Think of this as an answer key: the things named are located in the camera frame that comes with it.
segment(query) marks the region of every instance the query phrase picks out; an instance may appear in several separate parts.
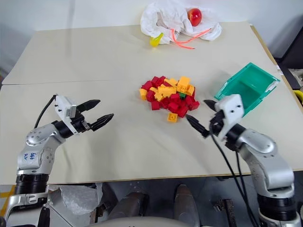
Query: table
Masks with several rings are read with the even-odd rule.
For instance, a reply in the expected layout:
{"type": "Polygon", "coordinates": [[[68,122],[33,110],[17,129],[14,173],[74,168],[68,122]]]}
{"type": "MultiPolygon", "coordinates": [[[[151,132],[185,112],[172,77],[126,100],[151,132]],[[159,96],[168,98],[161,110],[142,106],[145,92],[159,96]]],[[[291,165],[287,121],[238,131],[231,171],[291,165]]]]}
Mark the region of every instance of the table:
{"type": "MultiPolygon", "coordinates": [[[[193,51],[175,45],[153,49],[138,26],[73,29],[70,55],[64,48],[66,31],[37,32],[0,91],[0,172],[6,173],[0,175],[0,184],[14,183],[24,137],[54,93],[78,104],[101,99],[84,113],[88,122],[115,116],[100,130],[71,137],[57,149],[49,183],[228,175],[210,138],[204,140],[186,119],[171,124],[166,110],[151,111],[139,99],[138,88],[153,76],[192,78],[201,105],[190,114],[207,126],[214,112],[202,101],[212,99],[250,61],[281,82],[241,124],[272,137],[291,167],[303,169],[303,115],[289,85],[248,23],[222,26],[217,40],[193,41],[193,51]]],[[[50,107],[40,125],[57,119],[50,107]]],[[[224,151],[236,169],[234,153],[224,151]]]]}

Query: white cloth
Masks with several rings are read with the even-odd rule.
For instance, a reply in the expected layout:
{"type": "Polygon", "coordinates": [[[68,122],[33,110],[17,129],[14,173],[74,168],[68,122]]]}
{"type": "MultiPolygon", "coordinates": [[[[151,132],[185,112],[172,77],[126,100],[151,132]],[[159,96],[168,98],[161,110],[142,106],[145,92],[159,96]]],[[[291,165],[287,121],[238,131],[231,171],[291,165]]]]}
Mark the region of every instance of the white cloth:
{"type": "Polygon", "coordinates": [[[215,20],[215,15],[209,9],[196,6],[183,6],[174,0],[159,0],[149,4],[141,16],[141,31],[151,37],[163,33],[160,44],[169,44],[172,40],[171,29],[175,29],[175,36],[184,33],[195,36],[209,28],[211,31],[201,36],[201,39],[212,41],[222,32],[222,27],[215,20]],[[198,8],[203,18],[199,25],[193,27],[187,18],[187,11],[198,8]]]}

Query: black cable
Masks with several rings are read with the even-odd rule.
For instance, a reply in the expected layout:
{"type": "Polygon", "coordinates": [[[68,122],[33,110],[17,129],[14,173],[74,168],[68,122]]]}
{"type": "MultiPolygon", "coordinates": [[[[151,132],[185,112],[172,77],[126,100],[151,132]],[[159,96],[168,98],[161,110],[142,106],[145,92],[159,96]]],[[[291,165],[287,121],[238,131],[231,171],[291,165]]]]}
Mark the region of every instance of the black cable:
{"type": "Polygon", "coordinates": [[[242,175],[241,166],[240,166],[239,153],[237,151],[235,153],[236,153],[236,158],[237,158],[237,167],[238,167],[238,172],[239,172],[240,179],[241,179],[243,194],[244,194],[244,197],[246,198],[246,200],[248,201],[246,187],[245,187],[245,184],[244,184],[243,175],[242,175]]]}
{"type": "MultiPolygon", "coordinates": [[[[245,183],[244,183],[244,180],[243,180],[242,171],[241,171],[239,153],[237,151],[236,151],[236,158],[237,158],[238,172],[239,172],[240,179],[241,179],[241,184],[242,184],[244,198],[246,200],[247,205],[250,207],[250,204],[249,204],[249,201],[248,201],[248,197],[247,197],[247,192],[246,192],[246,186],[245,186],[245,183]]],[[[250,211],[248,209],[247,209],[247,213],[248,213],[248,216],[250,218],[250,221],[252,222],[253,219],[254,219],[254,216],[250,213],[250,211]]]]}
{"type": "Polygon", "coordinates": [[[39,121],[41,120],[42,115],[44,114],[44,112],[46,111],[46,109],[49,107],[49,105],[52,103],[52,101],[56,98],[57,95],[53,95],[52,98],[48,101],[48,103],[46,104],[46,106],[43,108],[43,110],[41,111],[41,113],[38,116],[38,119],[36,121],[36,124],[34,126],[34,129],[38,127],[39,121]]]}
{"type": "Polygon", "coordinates": [[[212,139],[213,139],[215,145],[217,146],[217,148],[218,148],[219,151],[221,152],[221,154],[222,154],[222,156],[223,156],[223,158],[224,158],[224,160],[225,160],[225,162],[226,162],[226,164],[227,164],[227,166],[228,166],[228,168],[229,168],[229,170],[230,170],[230,172],[231,172],[231,174],[232,174],[232,177],[233,177],[233,179],[235,180],[235,183],[236,183],[236,185],[237,185],[237,187],[238,187],[238,190],[239,190],[239,192],[240,192],[240,194],[241,194],[241,197],[243,198],[243,200],[244,200],[244,202],[245,202],[245,205],[246,205],[246,208],[247,208],[247,210],[248,210],[248,215],[249,215],[249,217],[251,217],[250,220],[251,220],[251,223],[252,223],[253,227],[258,227],[259,225],[258,225],[258,223],[257,223],[257,221],[256,221],[256,219],[255,219],[255,217],[254,217],[254,215],[253,215],[253,213],[252,213],[252,211],[251,211],[251,208],[250,208],[249,204],[247,203],[247,201],[246,201],[246,199],[245,199],[245,197],[244,197],[244,194],[243,194],[242,189],[241,189],[241,187],[240,187],[240,185],[239,185],[239,182],[238,182],[238,180],[237,180],[237,178],[236,178],[236,175],[235,175],[235,173],[234,173],[234,171],[233,171],[233,169],[232,169],[232,167],[231,167],[231,164],[229,163],[229,161],[228,161],[226,155],[224,154],[222,148],[220,147],[220,145],[218,144],[218,142],[216,141],[216,139],[215,139],[215,137],[214,137],[214,133],[213,133],[213,123],[212,123],[212,122],[210,122],[210,124],[209,124],[209,134],[211,135],[211,137],[212,137],[212,139]]]}

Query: red apple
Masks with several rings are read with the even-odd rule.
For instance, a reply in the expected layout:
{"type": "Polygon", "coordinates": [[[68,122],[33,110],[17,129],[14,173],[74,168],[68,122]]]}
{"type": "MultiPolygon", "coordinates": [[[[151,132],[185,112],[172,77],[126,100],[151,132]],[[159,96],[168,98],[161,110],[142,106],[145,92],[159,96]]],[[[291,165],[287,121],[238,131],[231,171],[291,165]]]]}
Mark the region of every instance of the red apple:
{"type": "Polygon", "coordinates": [[[193,8],[187,12],[187,17],[192,26],[197,26],[202,20],[202,13],[198,8],[193,8]]]}

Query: white wall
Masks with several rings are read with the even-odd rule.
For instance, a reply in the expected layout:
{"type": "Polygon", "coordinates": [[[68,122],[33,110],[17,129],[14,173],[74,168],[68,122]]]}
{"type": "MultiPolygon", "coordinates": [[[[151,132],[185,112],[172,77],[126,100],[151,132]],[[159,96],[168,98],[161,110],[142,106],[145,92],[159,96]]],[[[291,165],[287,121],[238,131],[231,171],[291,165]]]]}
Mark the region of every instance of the white wall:
{"type": "MultiPolygon", "coordinates": [[[[0,0],[0,67],[10,71],[37,30],[137,25],[154,0],[0,0]]],[[[215,11],[220,21],[251,22],[275,57],[303,26],[303,0],[182,0],[215,11]]]]}

